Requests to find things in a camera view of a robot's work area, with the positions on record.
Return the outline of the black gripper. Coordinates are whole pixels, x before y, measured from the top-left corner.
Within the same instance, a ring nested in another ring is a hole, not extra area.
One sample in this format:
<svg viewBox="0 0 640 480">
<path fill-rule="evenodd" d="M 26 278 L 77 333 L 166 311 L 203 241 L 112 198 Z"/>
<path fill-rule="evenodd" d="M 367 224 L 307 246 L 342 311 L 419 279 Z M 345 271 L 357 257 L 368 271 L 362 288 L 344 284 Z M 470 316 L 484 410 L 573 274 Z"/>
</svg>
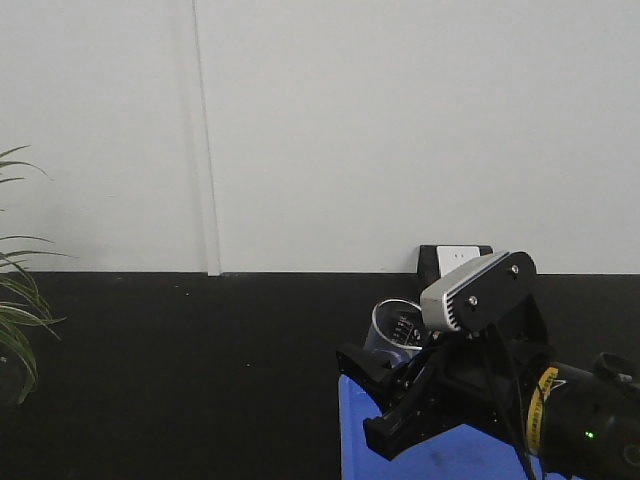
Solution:
<svg viewBox="0 0 640 480">
<path fill-rule="evenodd" d="M 363 420 L 367 447 L 394 459 L 460 425 L 509 445 L 538 442 L 555 379 L 553 350 L 537 302 L 523 303 L 479 332 L 430 331 L 423 349 L 398 365 L 351 343 L 336 350 L 339 372 L 379 407 Z"/>
</svg>

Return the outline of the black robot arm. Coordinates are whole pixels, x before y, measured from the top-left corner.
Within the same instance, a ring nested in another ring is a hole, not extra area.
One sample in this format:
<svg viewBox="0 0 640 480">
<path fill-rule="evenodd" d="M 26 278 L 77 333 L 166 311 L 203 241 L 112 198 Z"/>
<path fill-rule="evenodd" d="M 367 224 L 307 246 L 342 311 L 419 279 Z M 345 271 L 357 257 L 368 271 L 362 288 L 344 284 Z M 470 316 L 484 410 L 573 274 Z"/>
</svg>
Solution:
<svg viewBox="0 0 640 480">
<path fill-rule="evenodd" d="M 420 328 L 406 354 L 344 344 L 339 372 L 378 407 L 363 423 L 386 459 L 467 425 L 509 446 L 527 478 L 635 479 L 639 370 L 603 352 L 588 369 L 554 358 L 532 300 L 473 333 Z"/>
</svg>

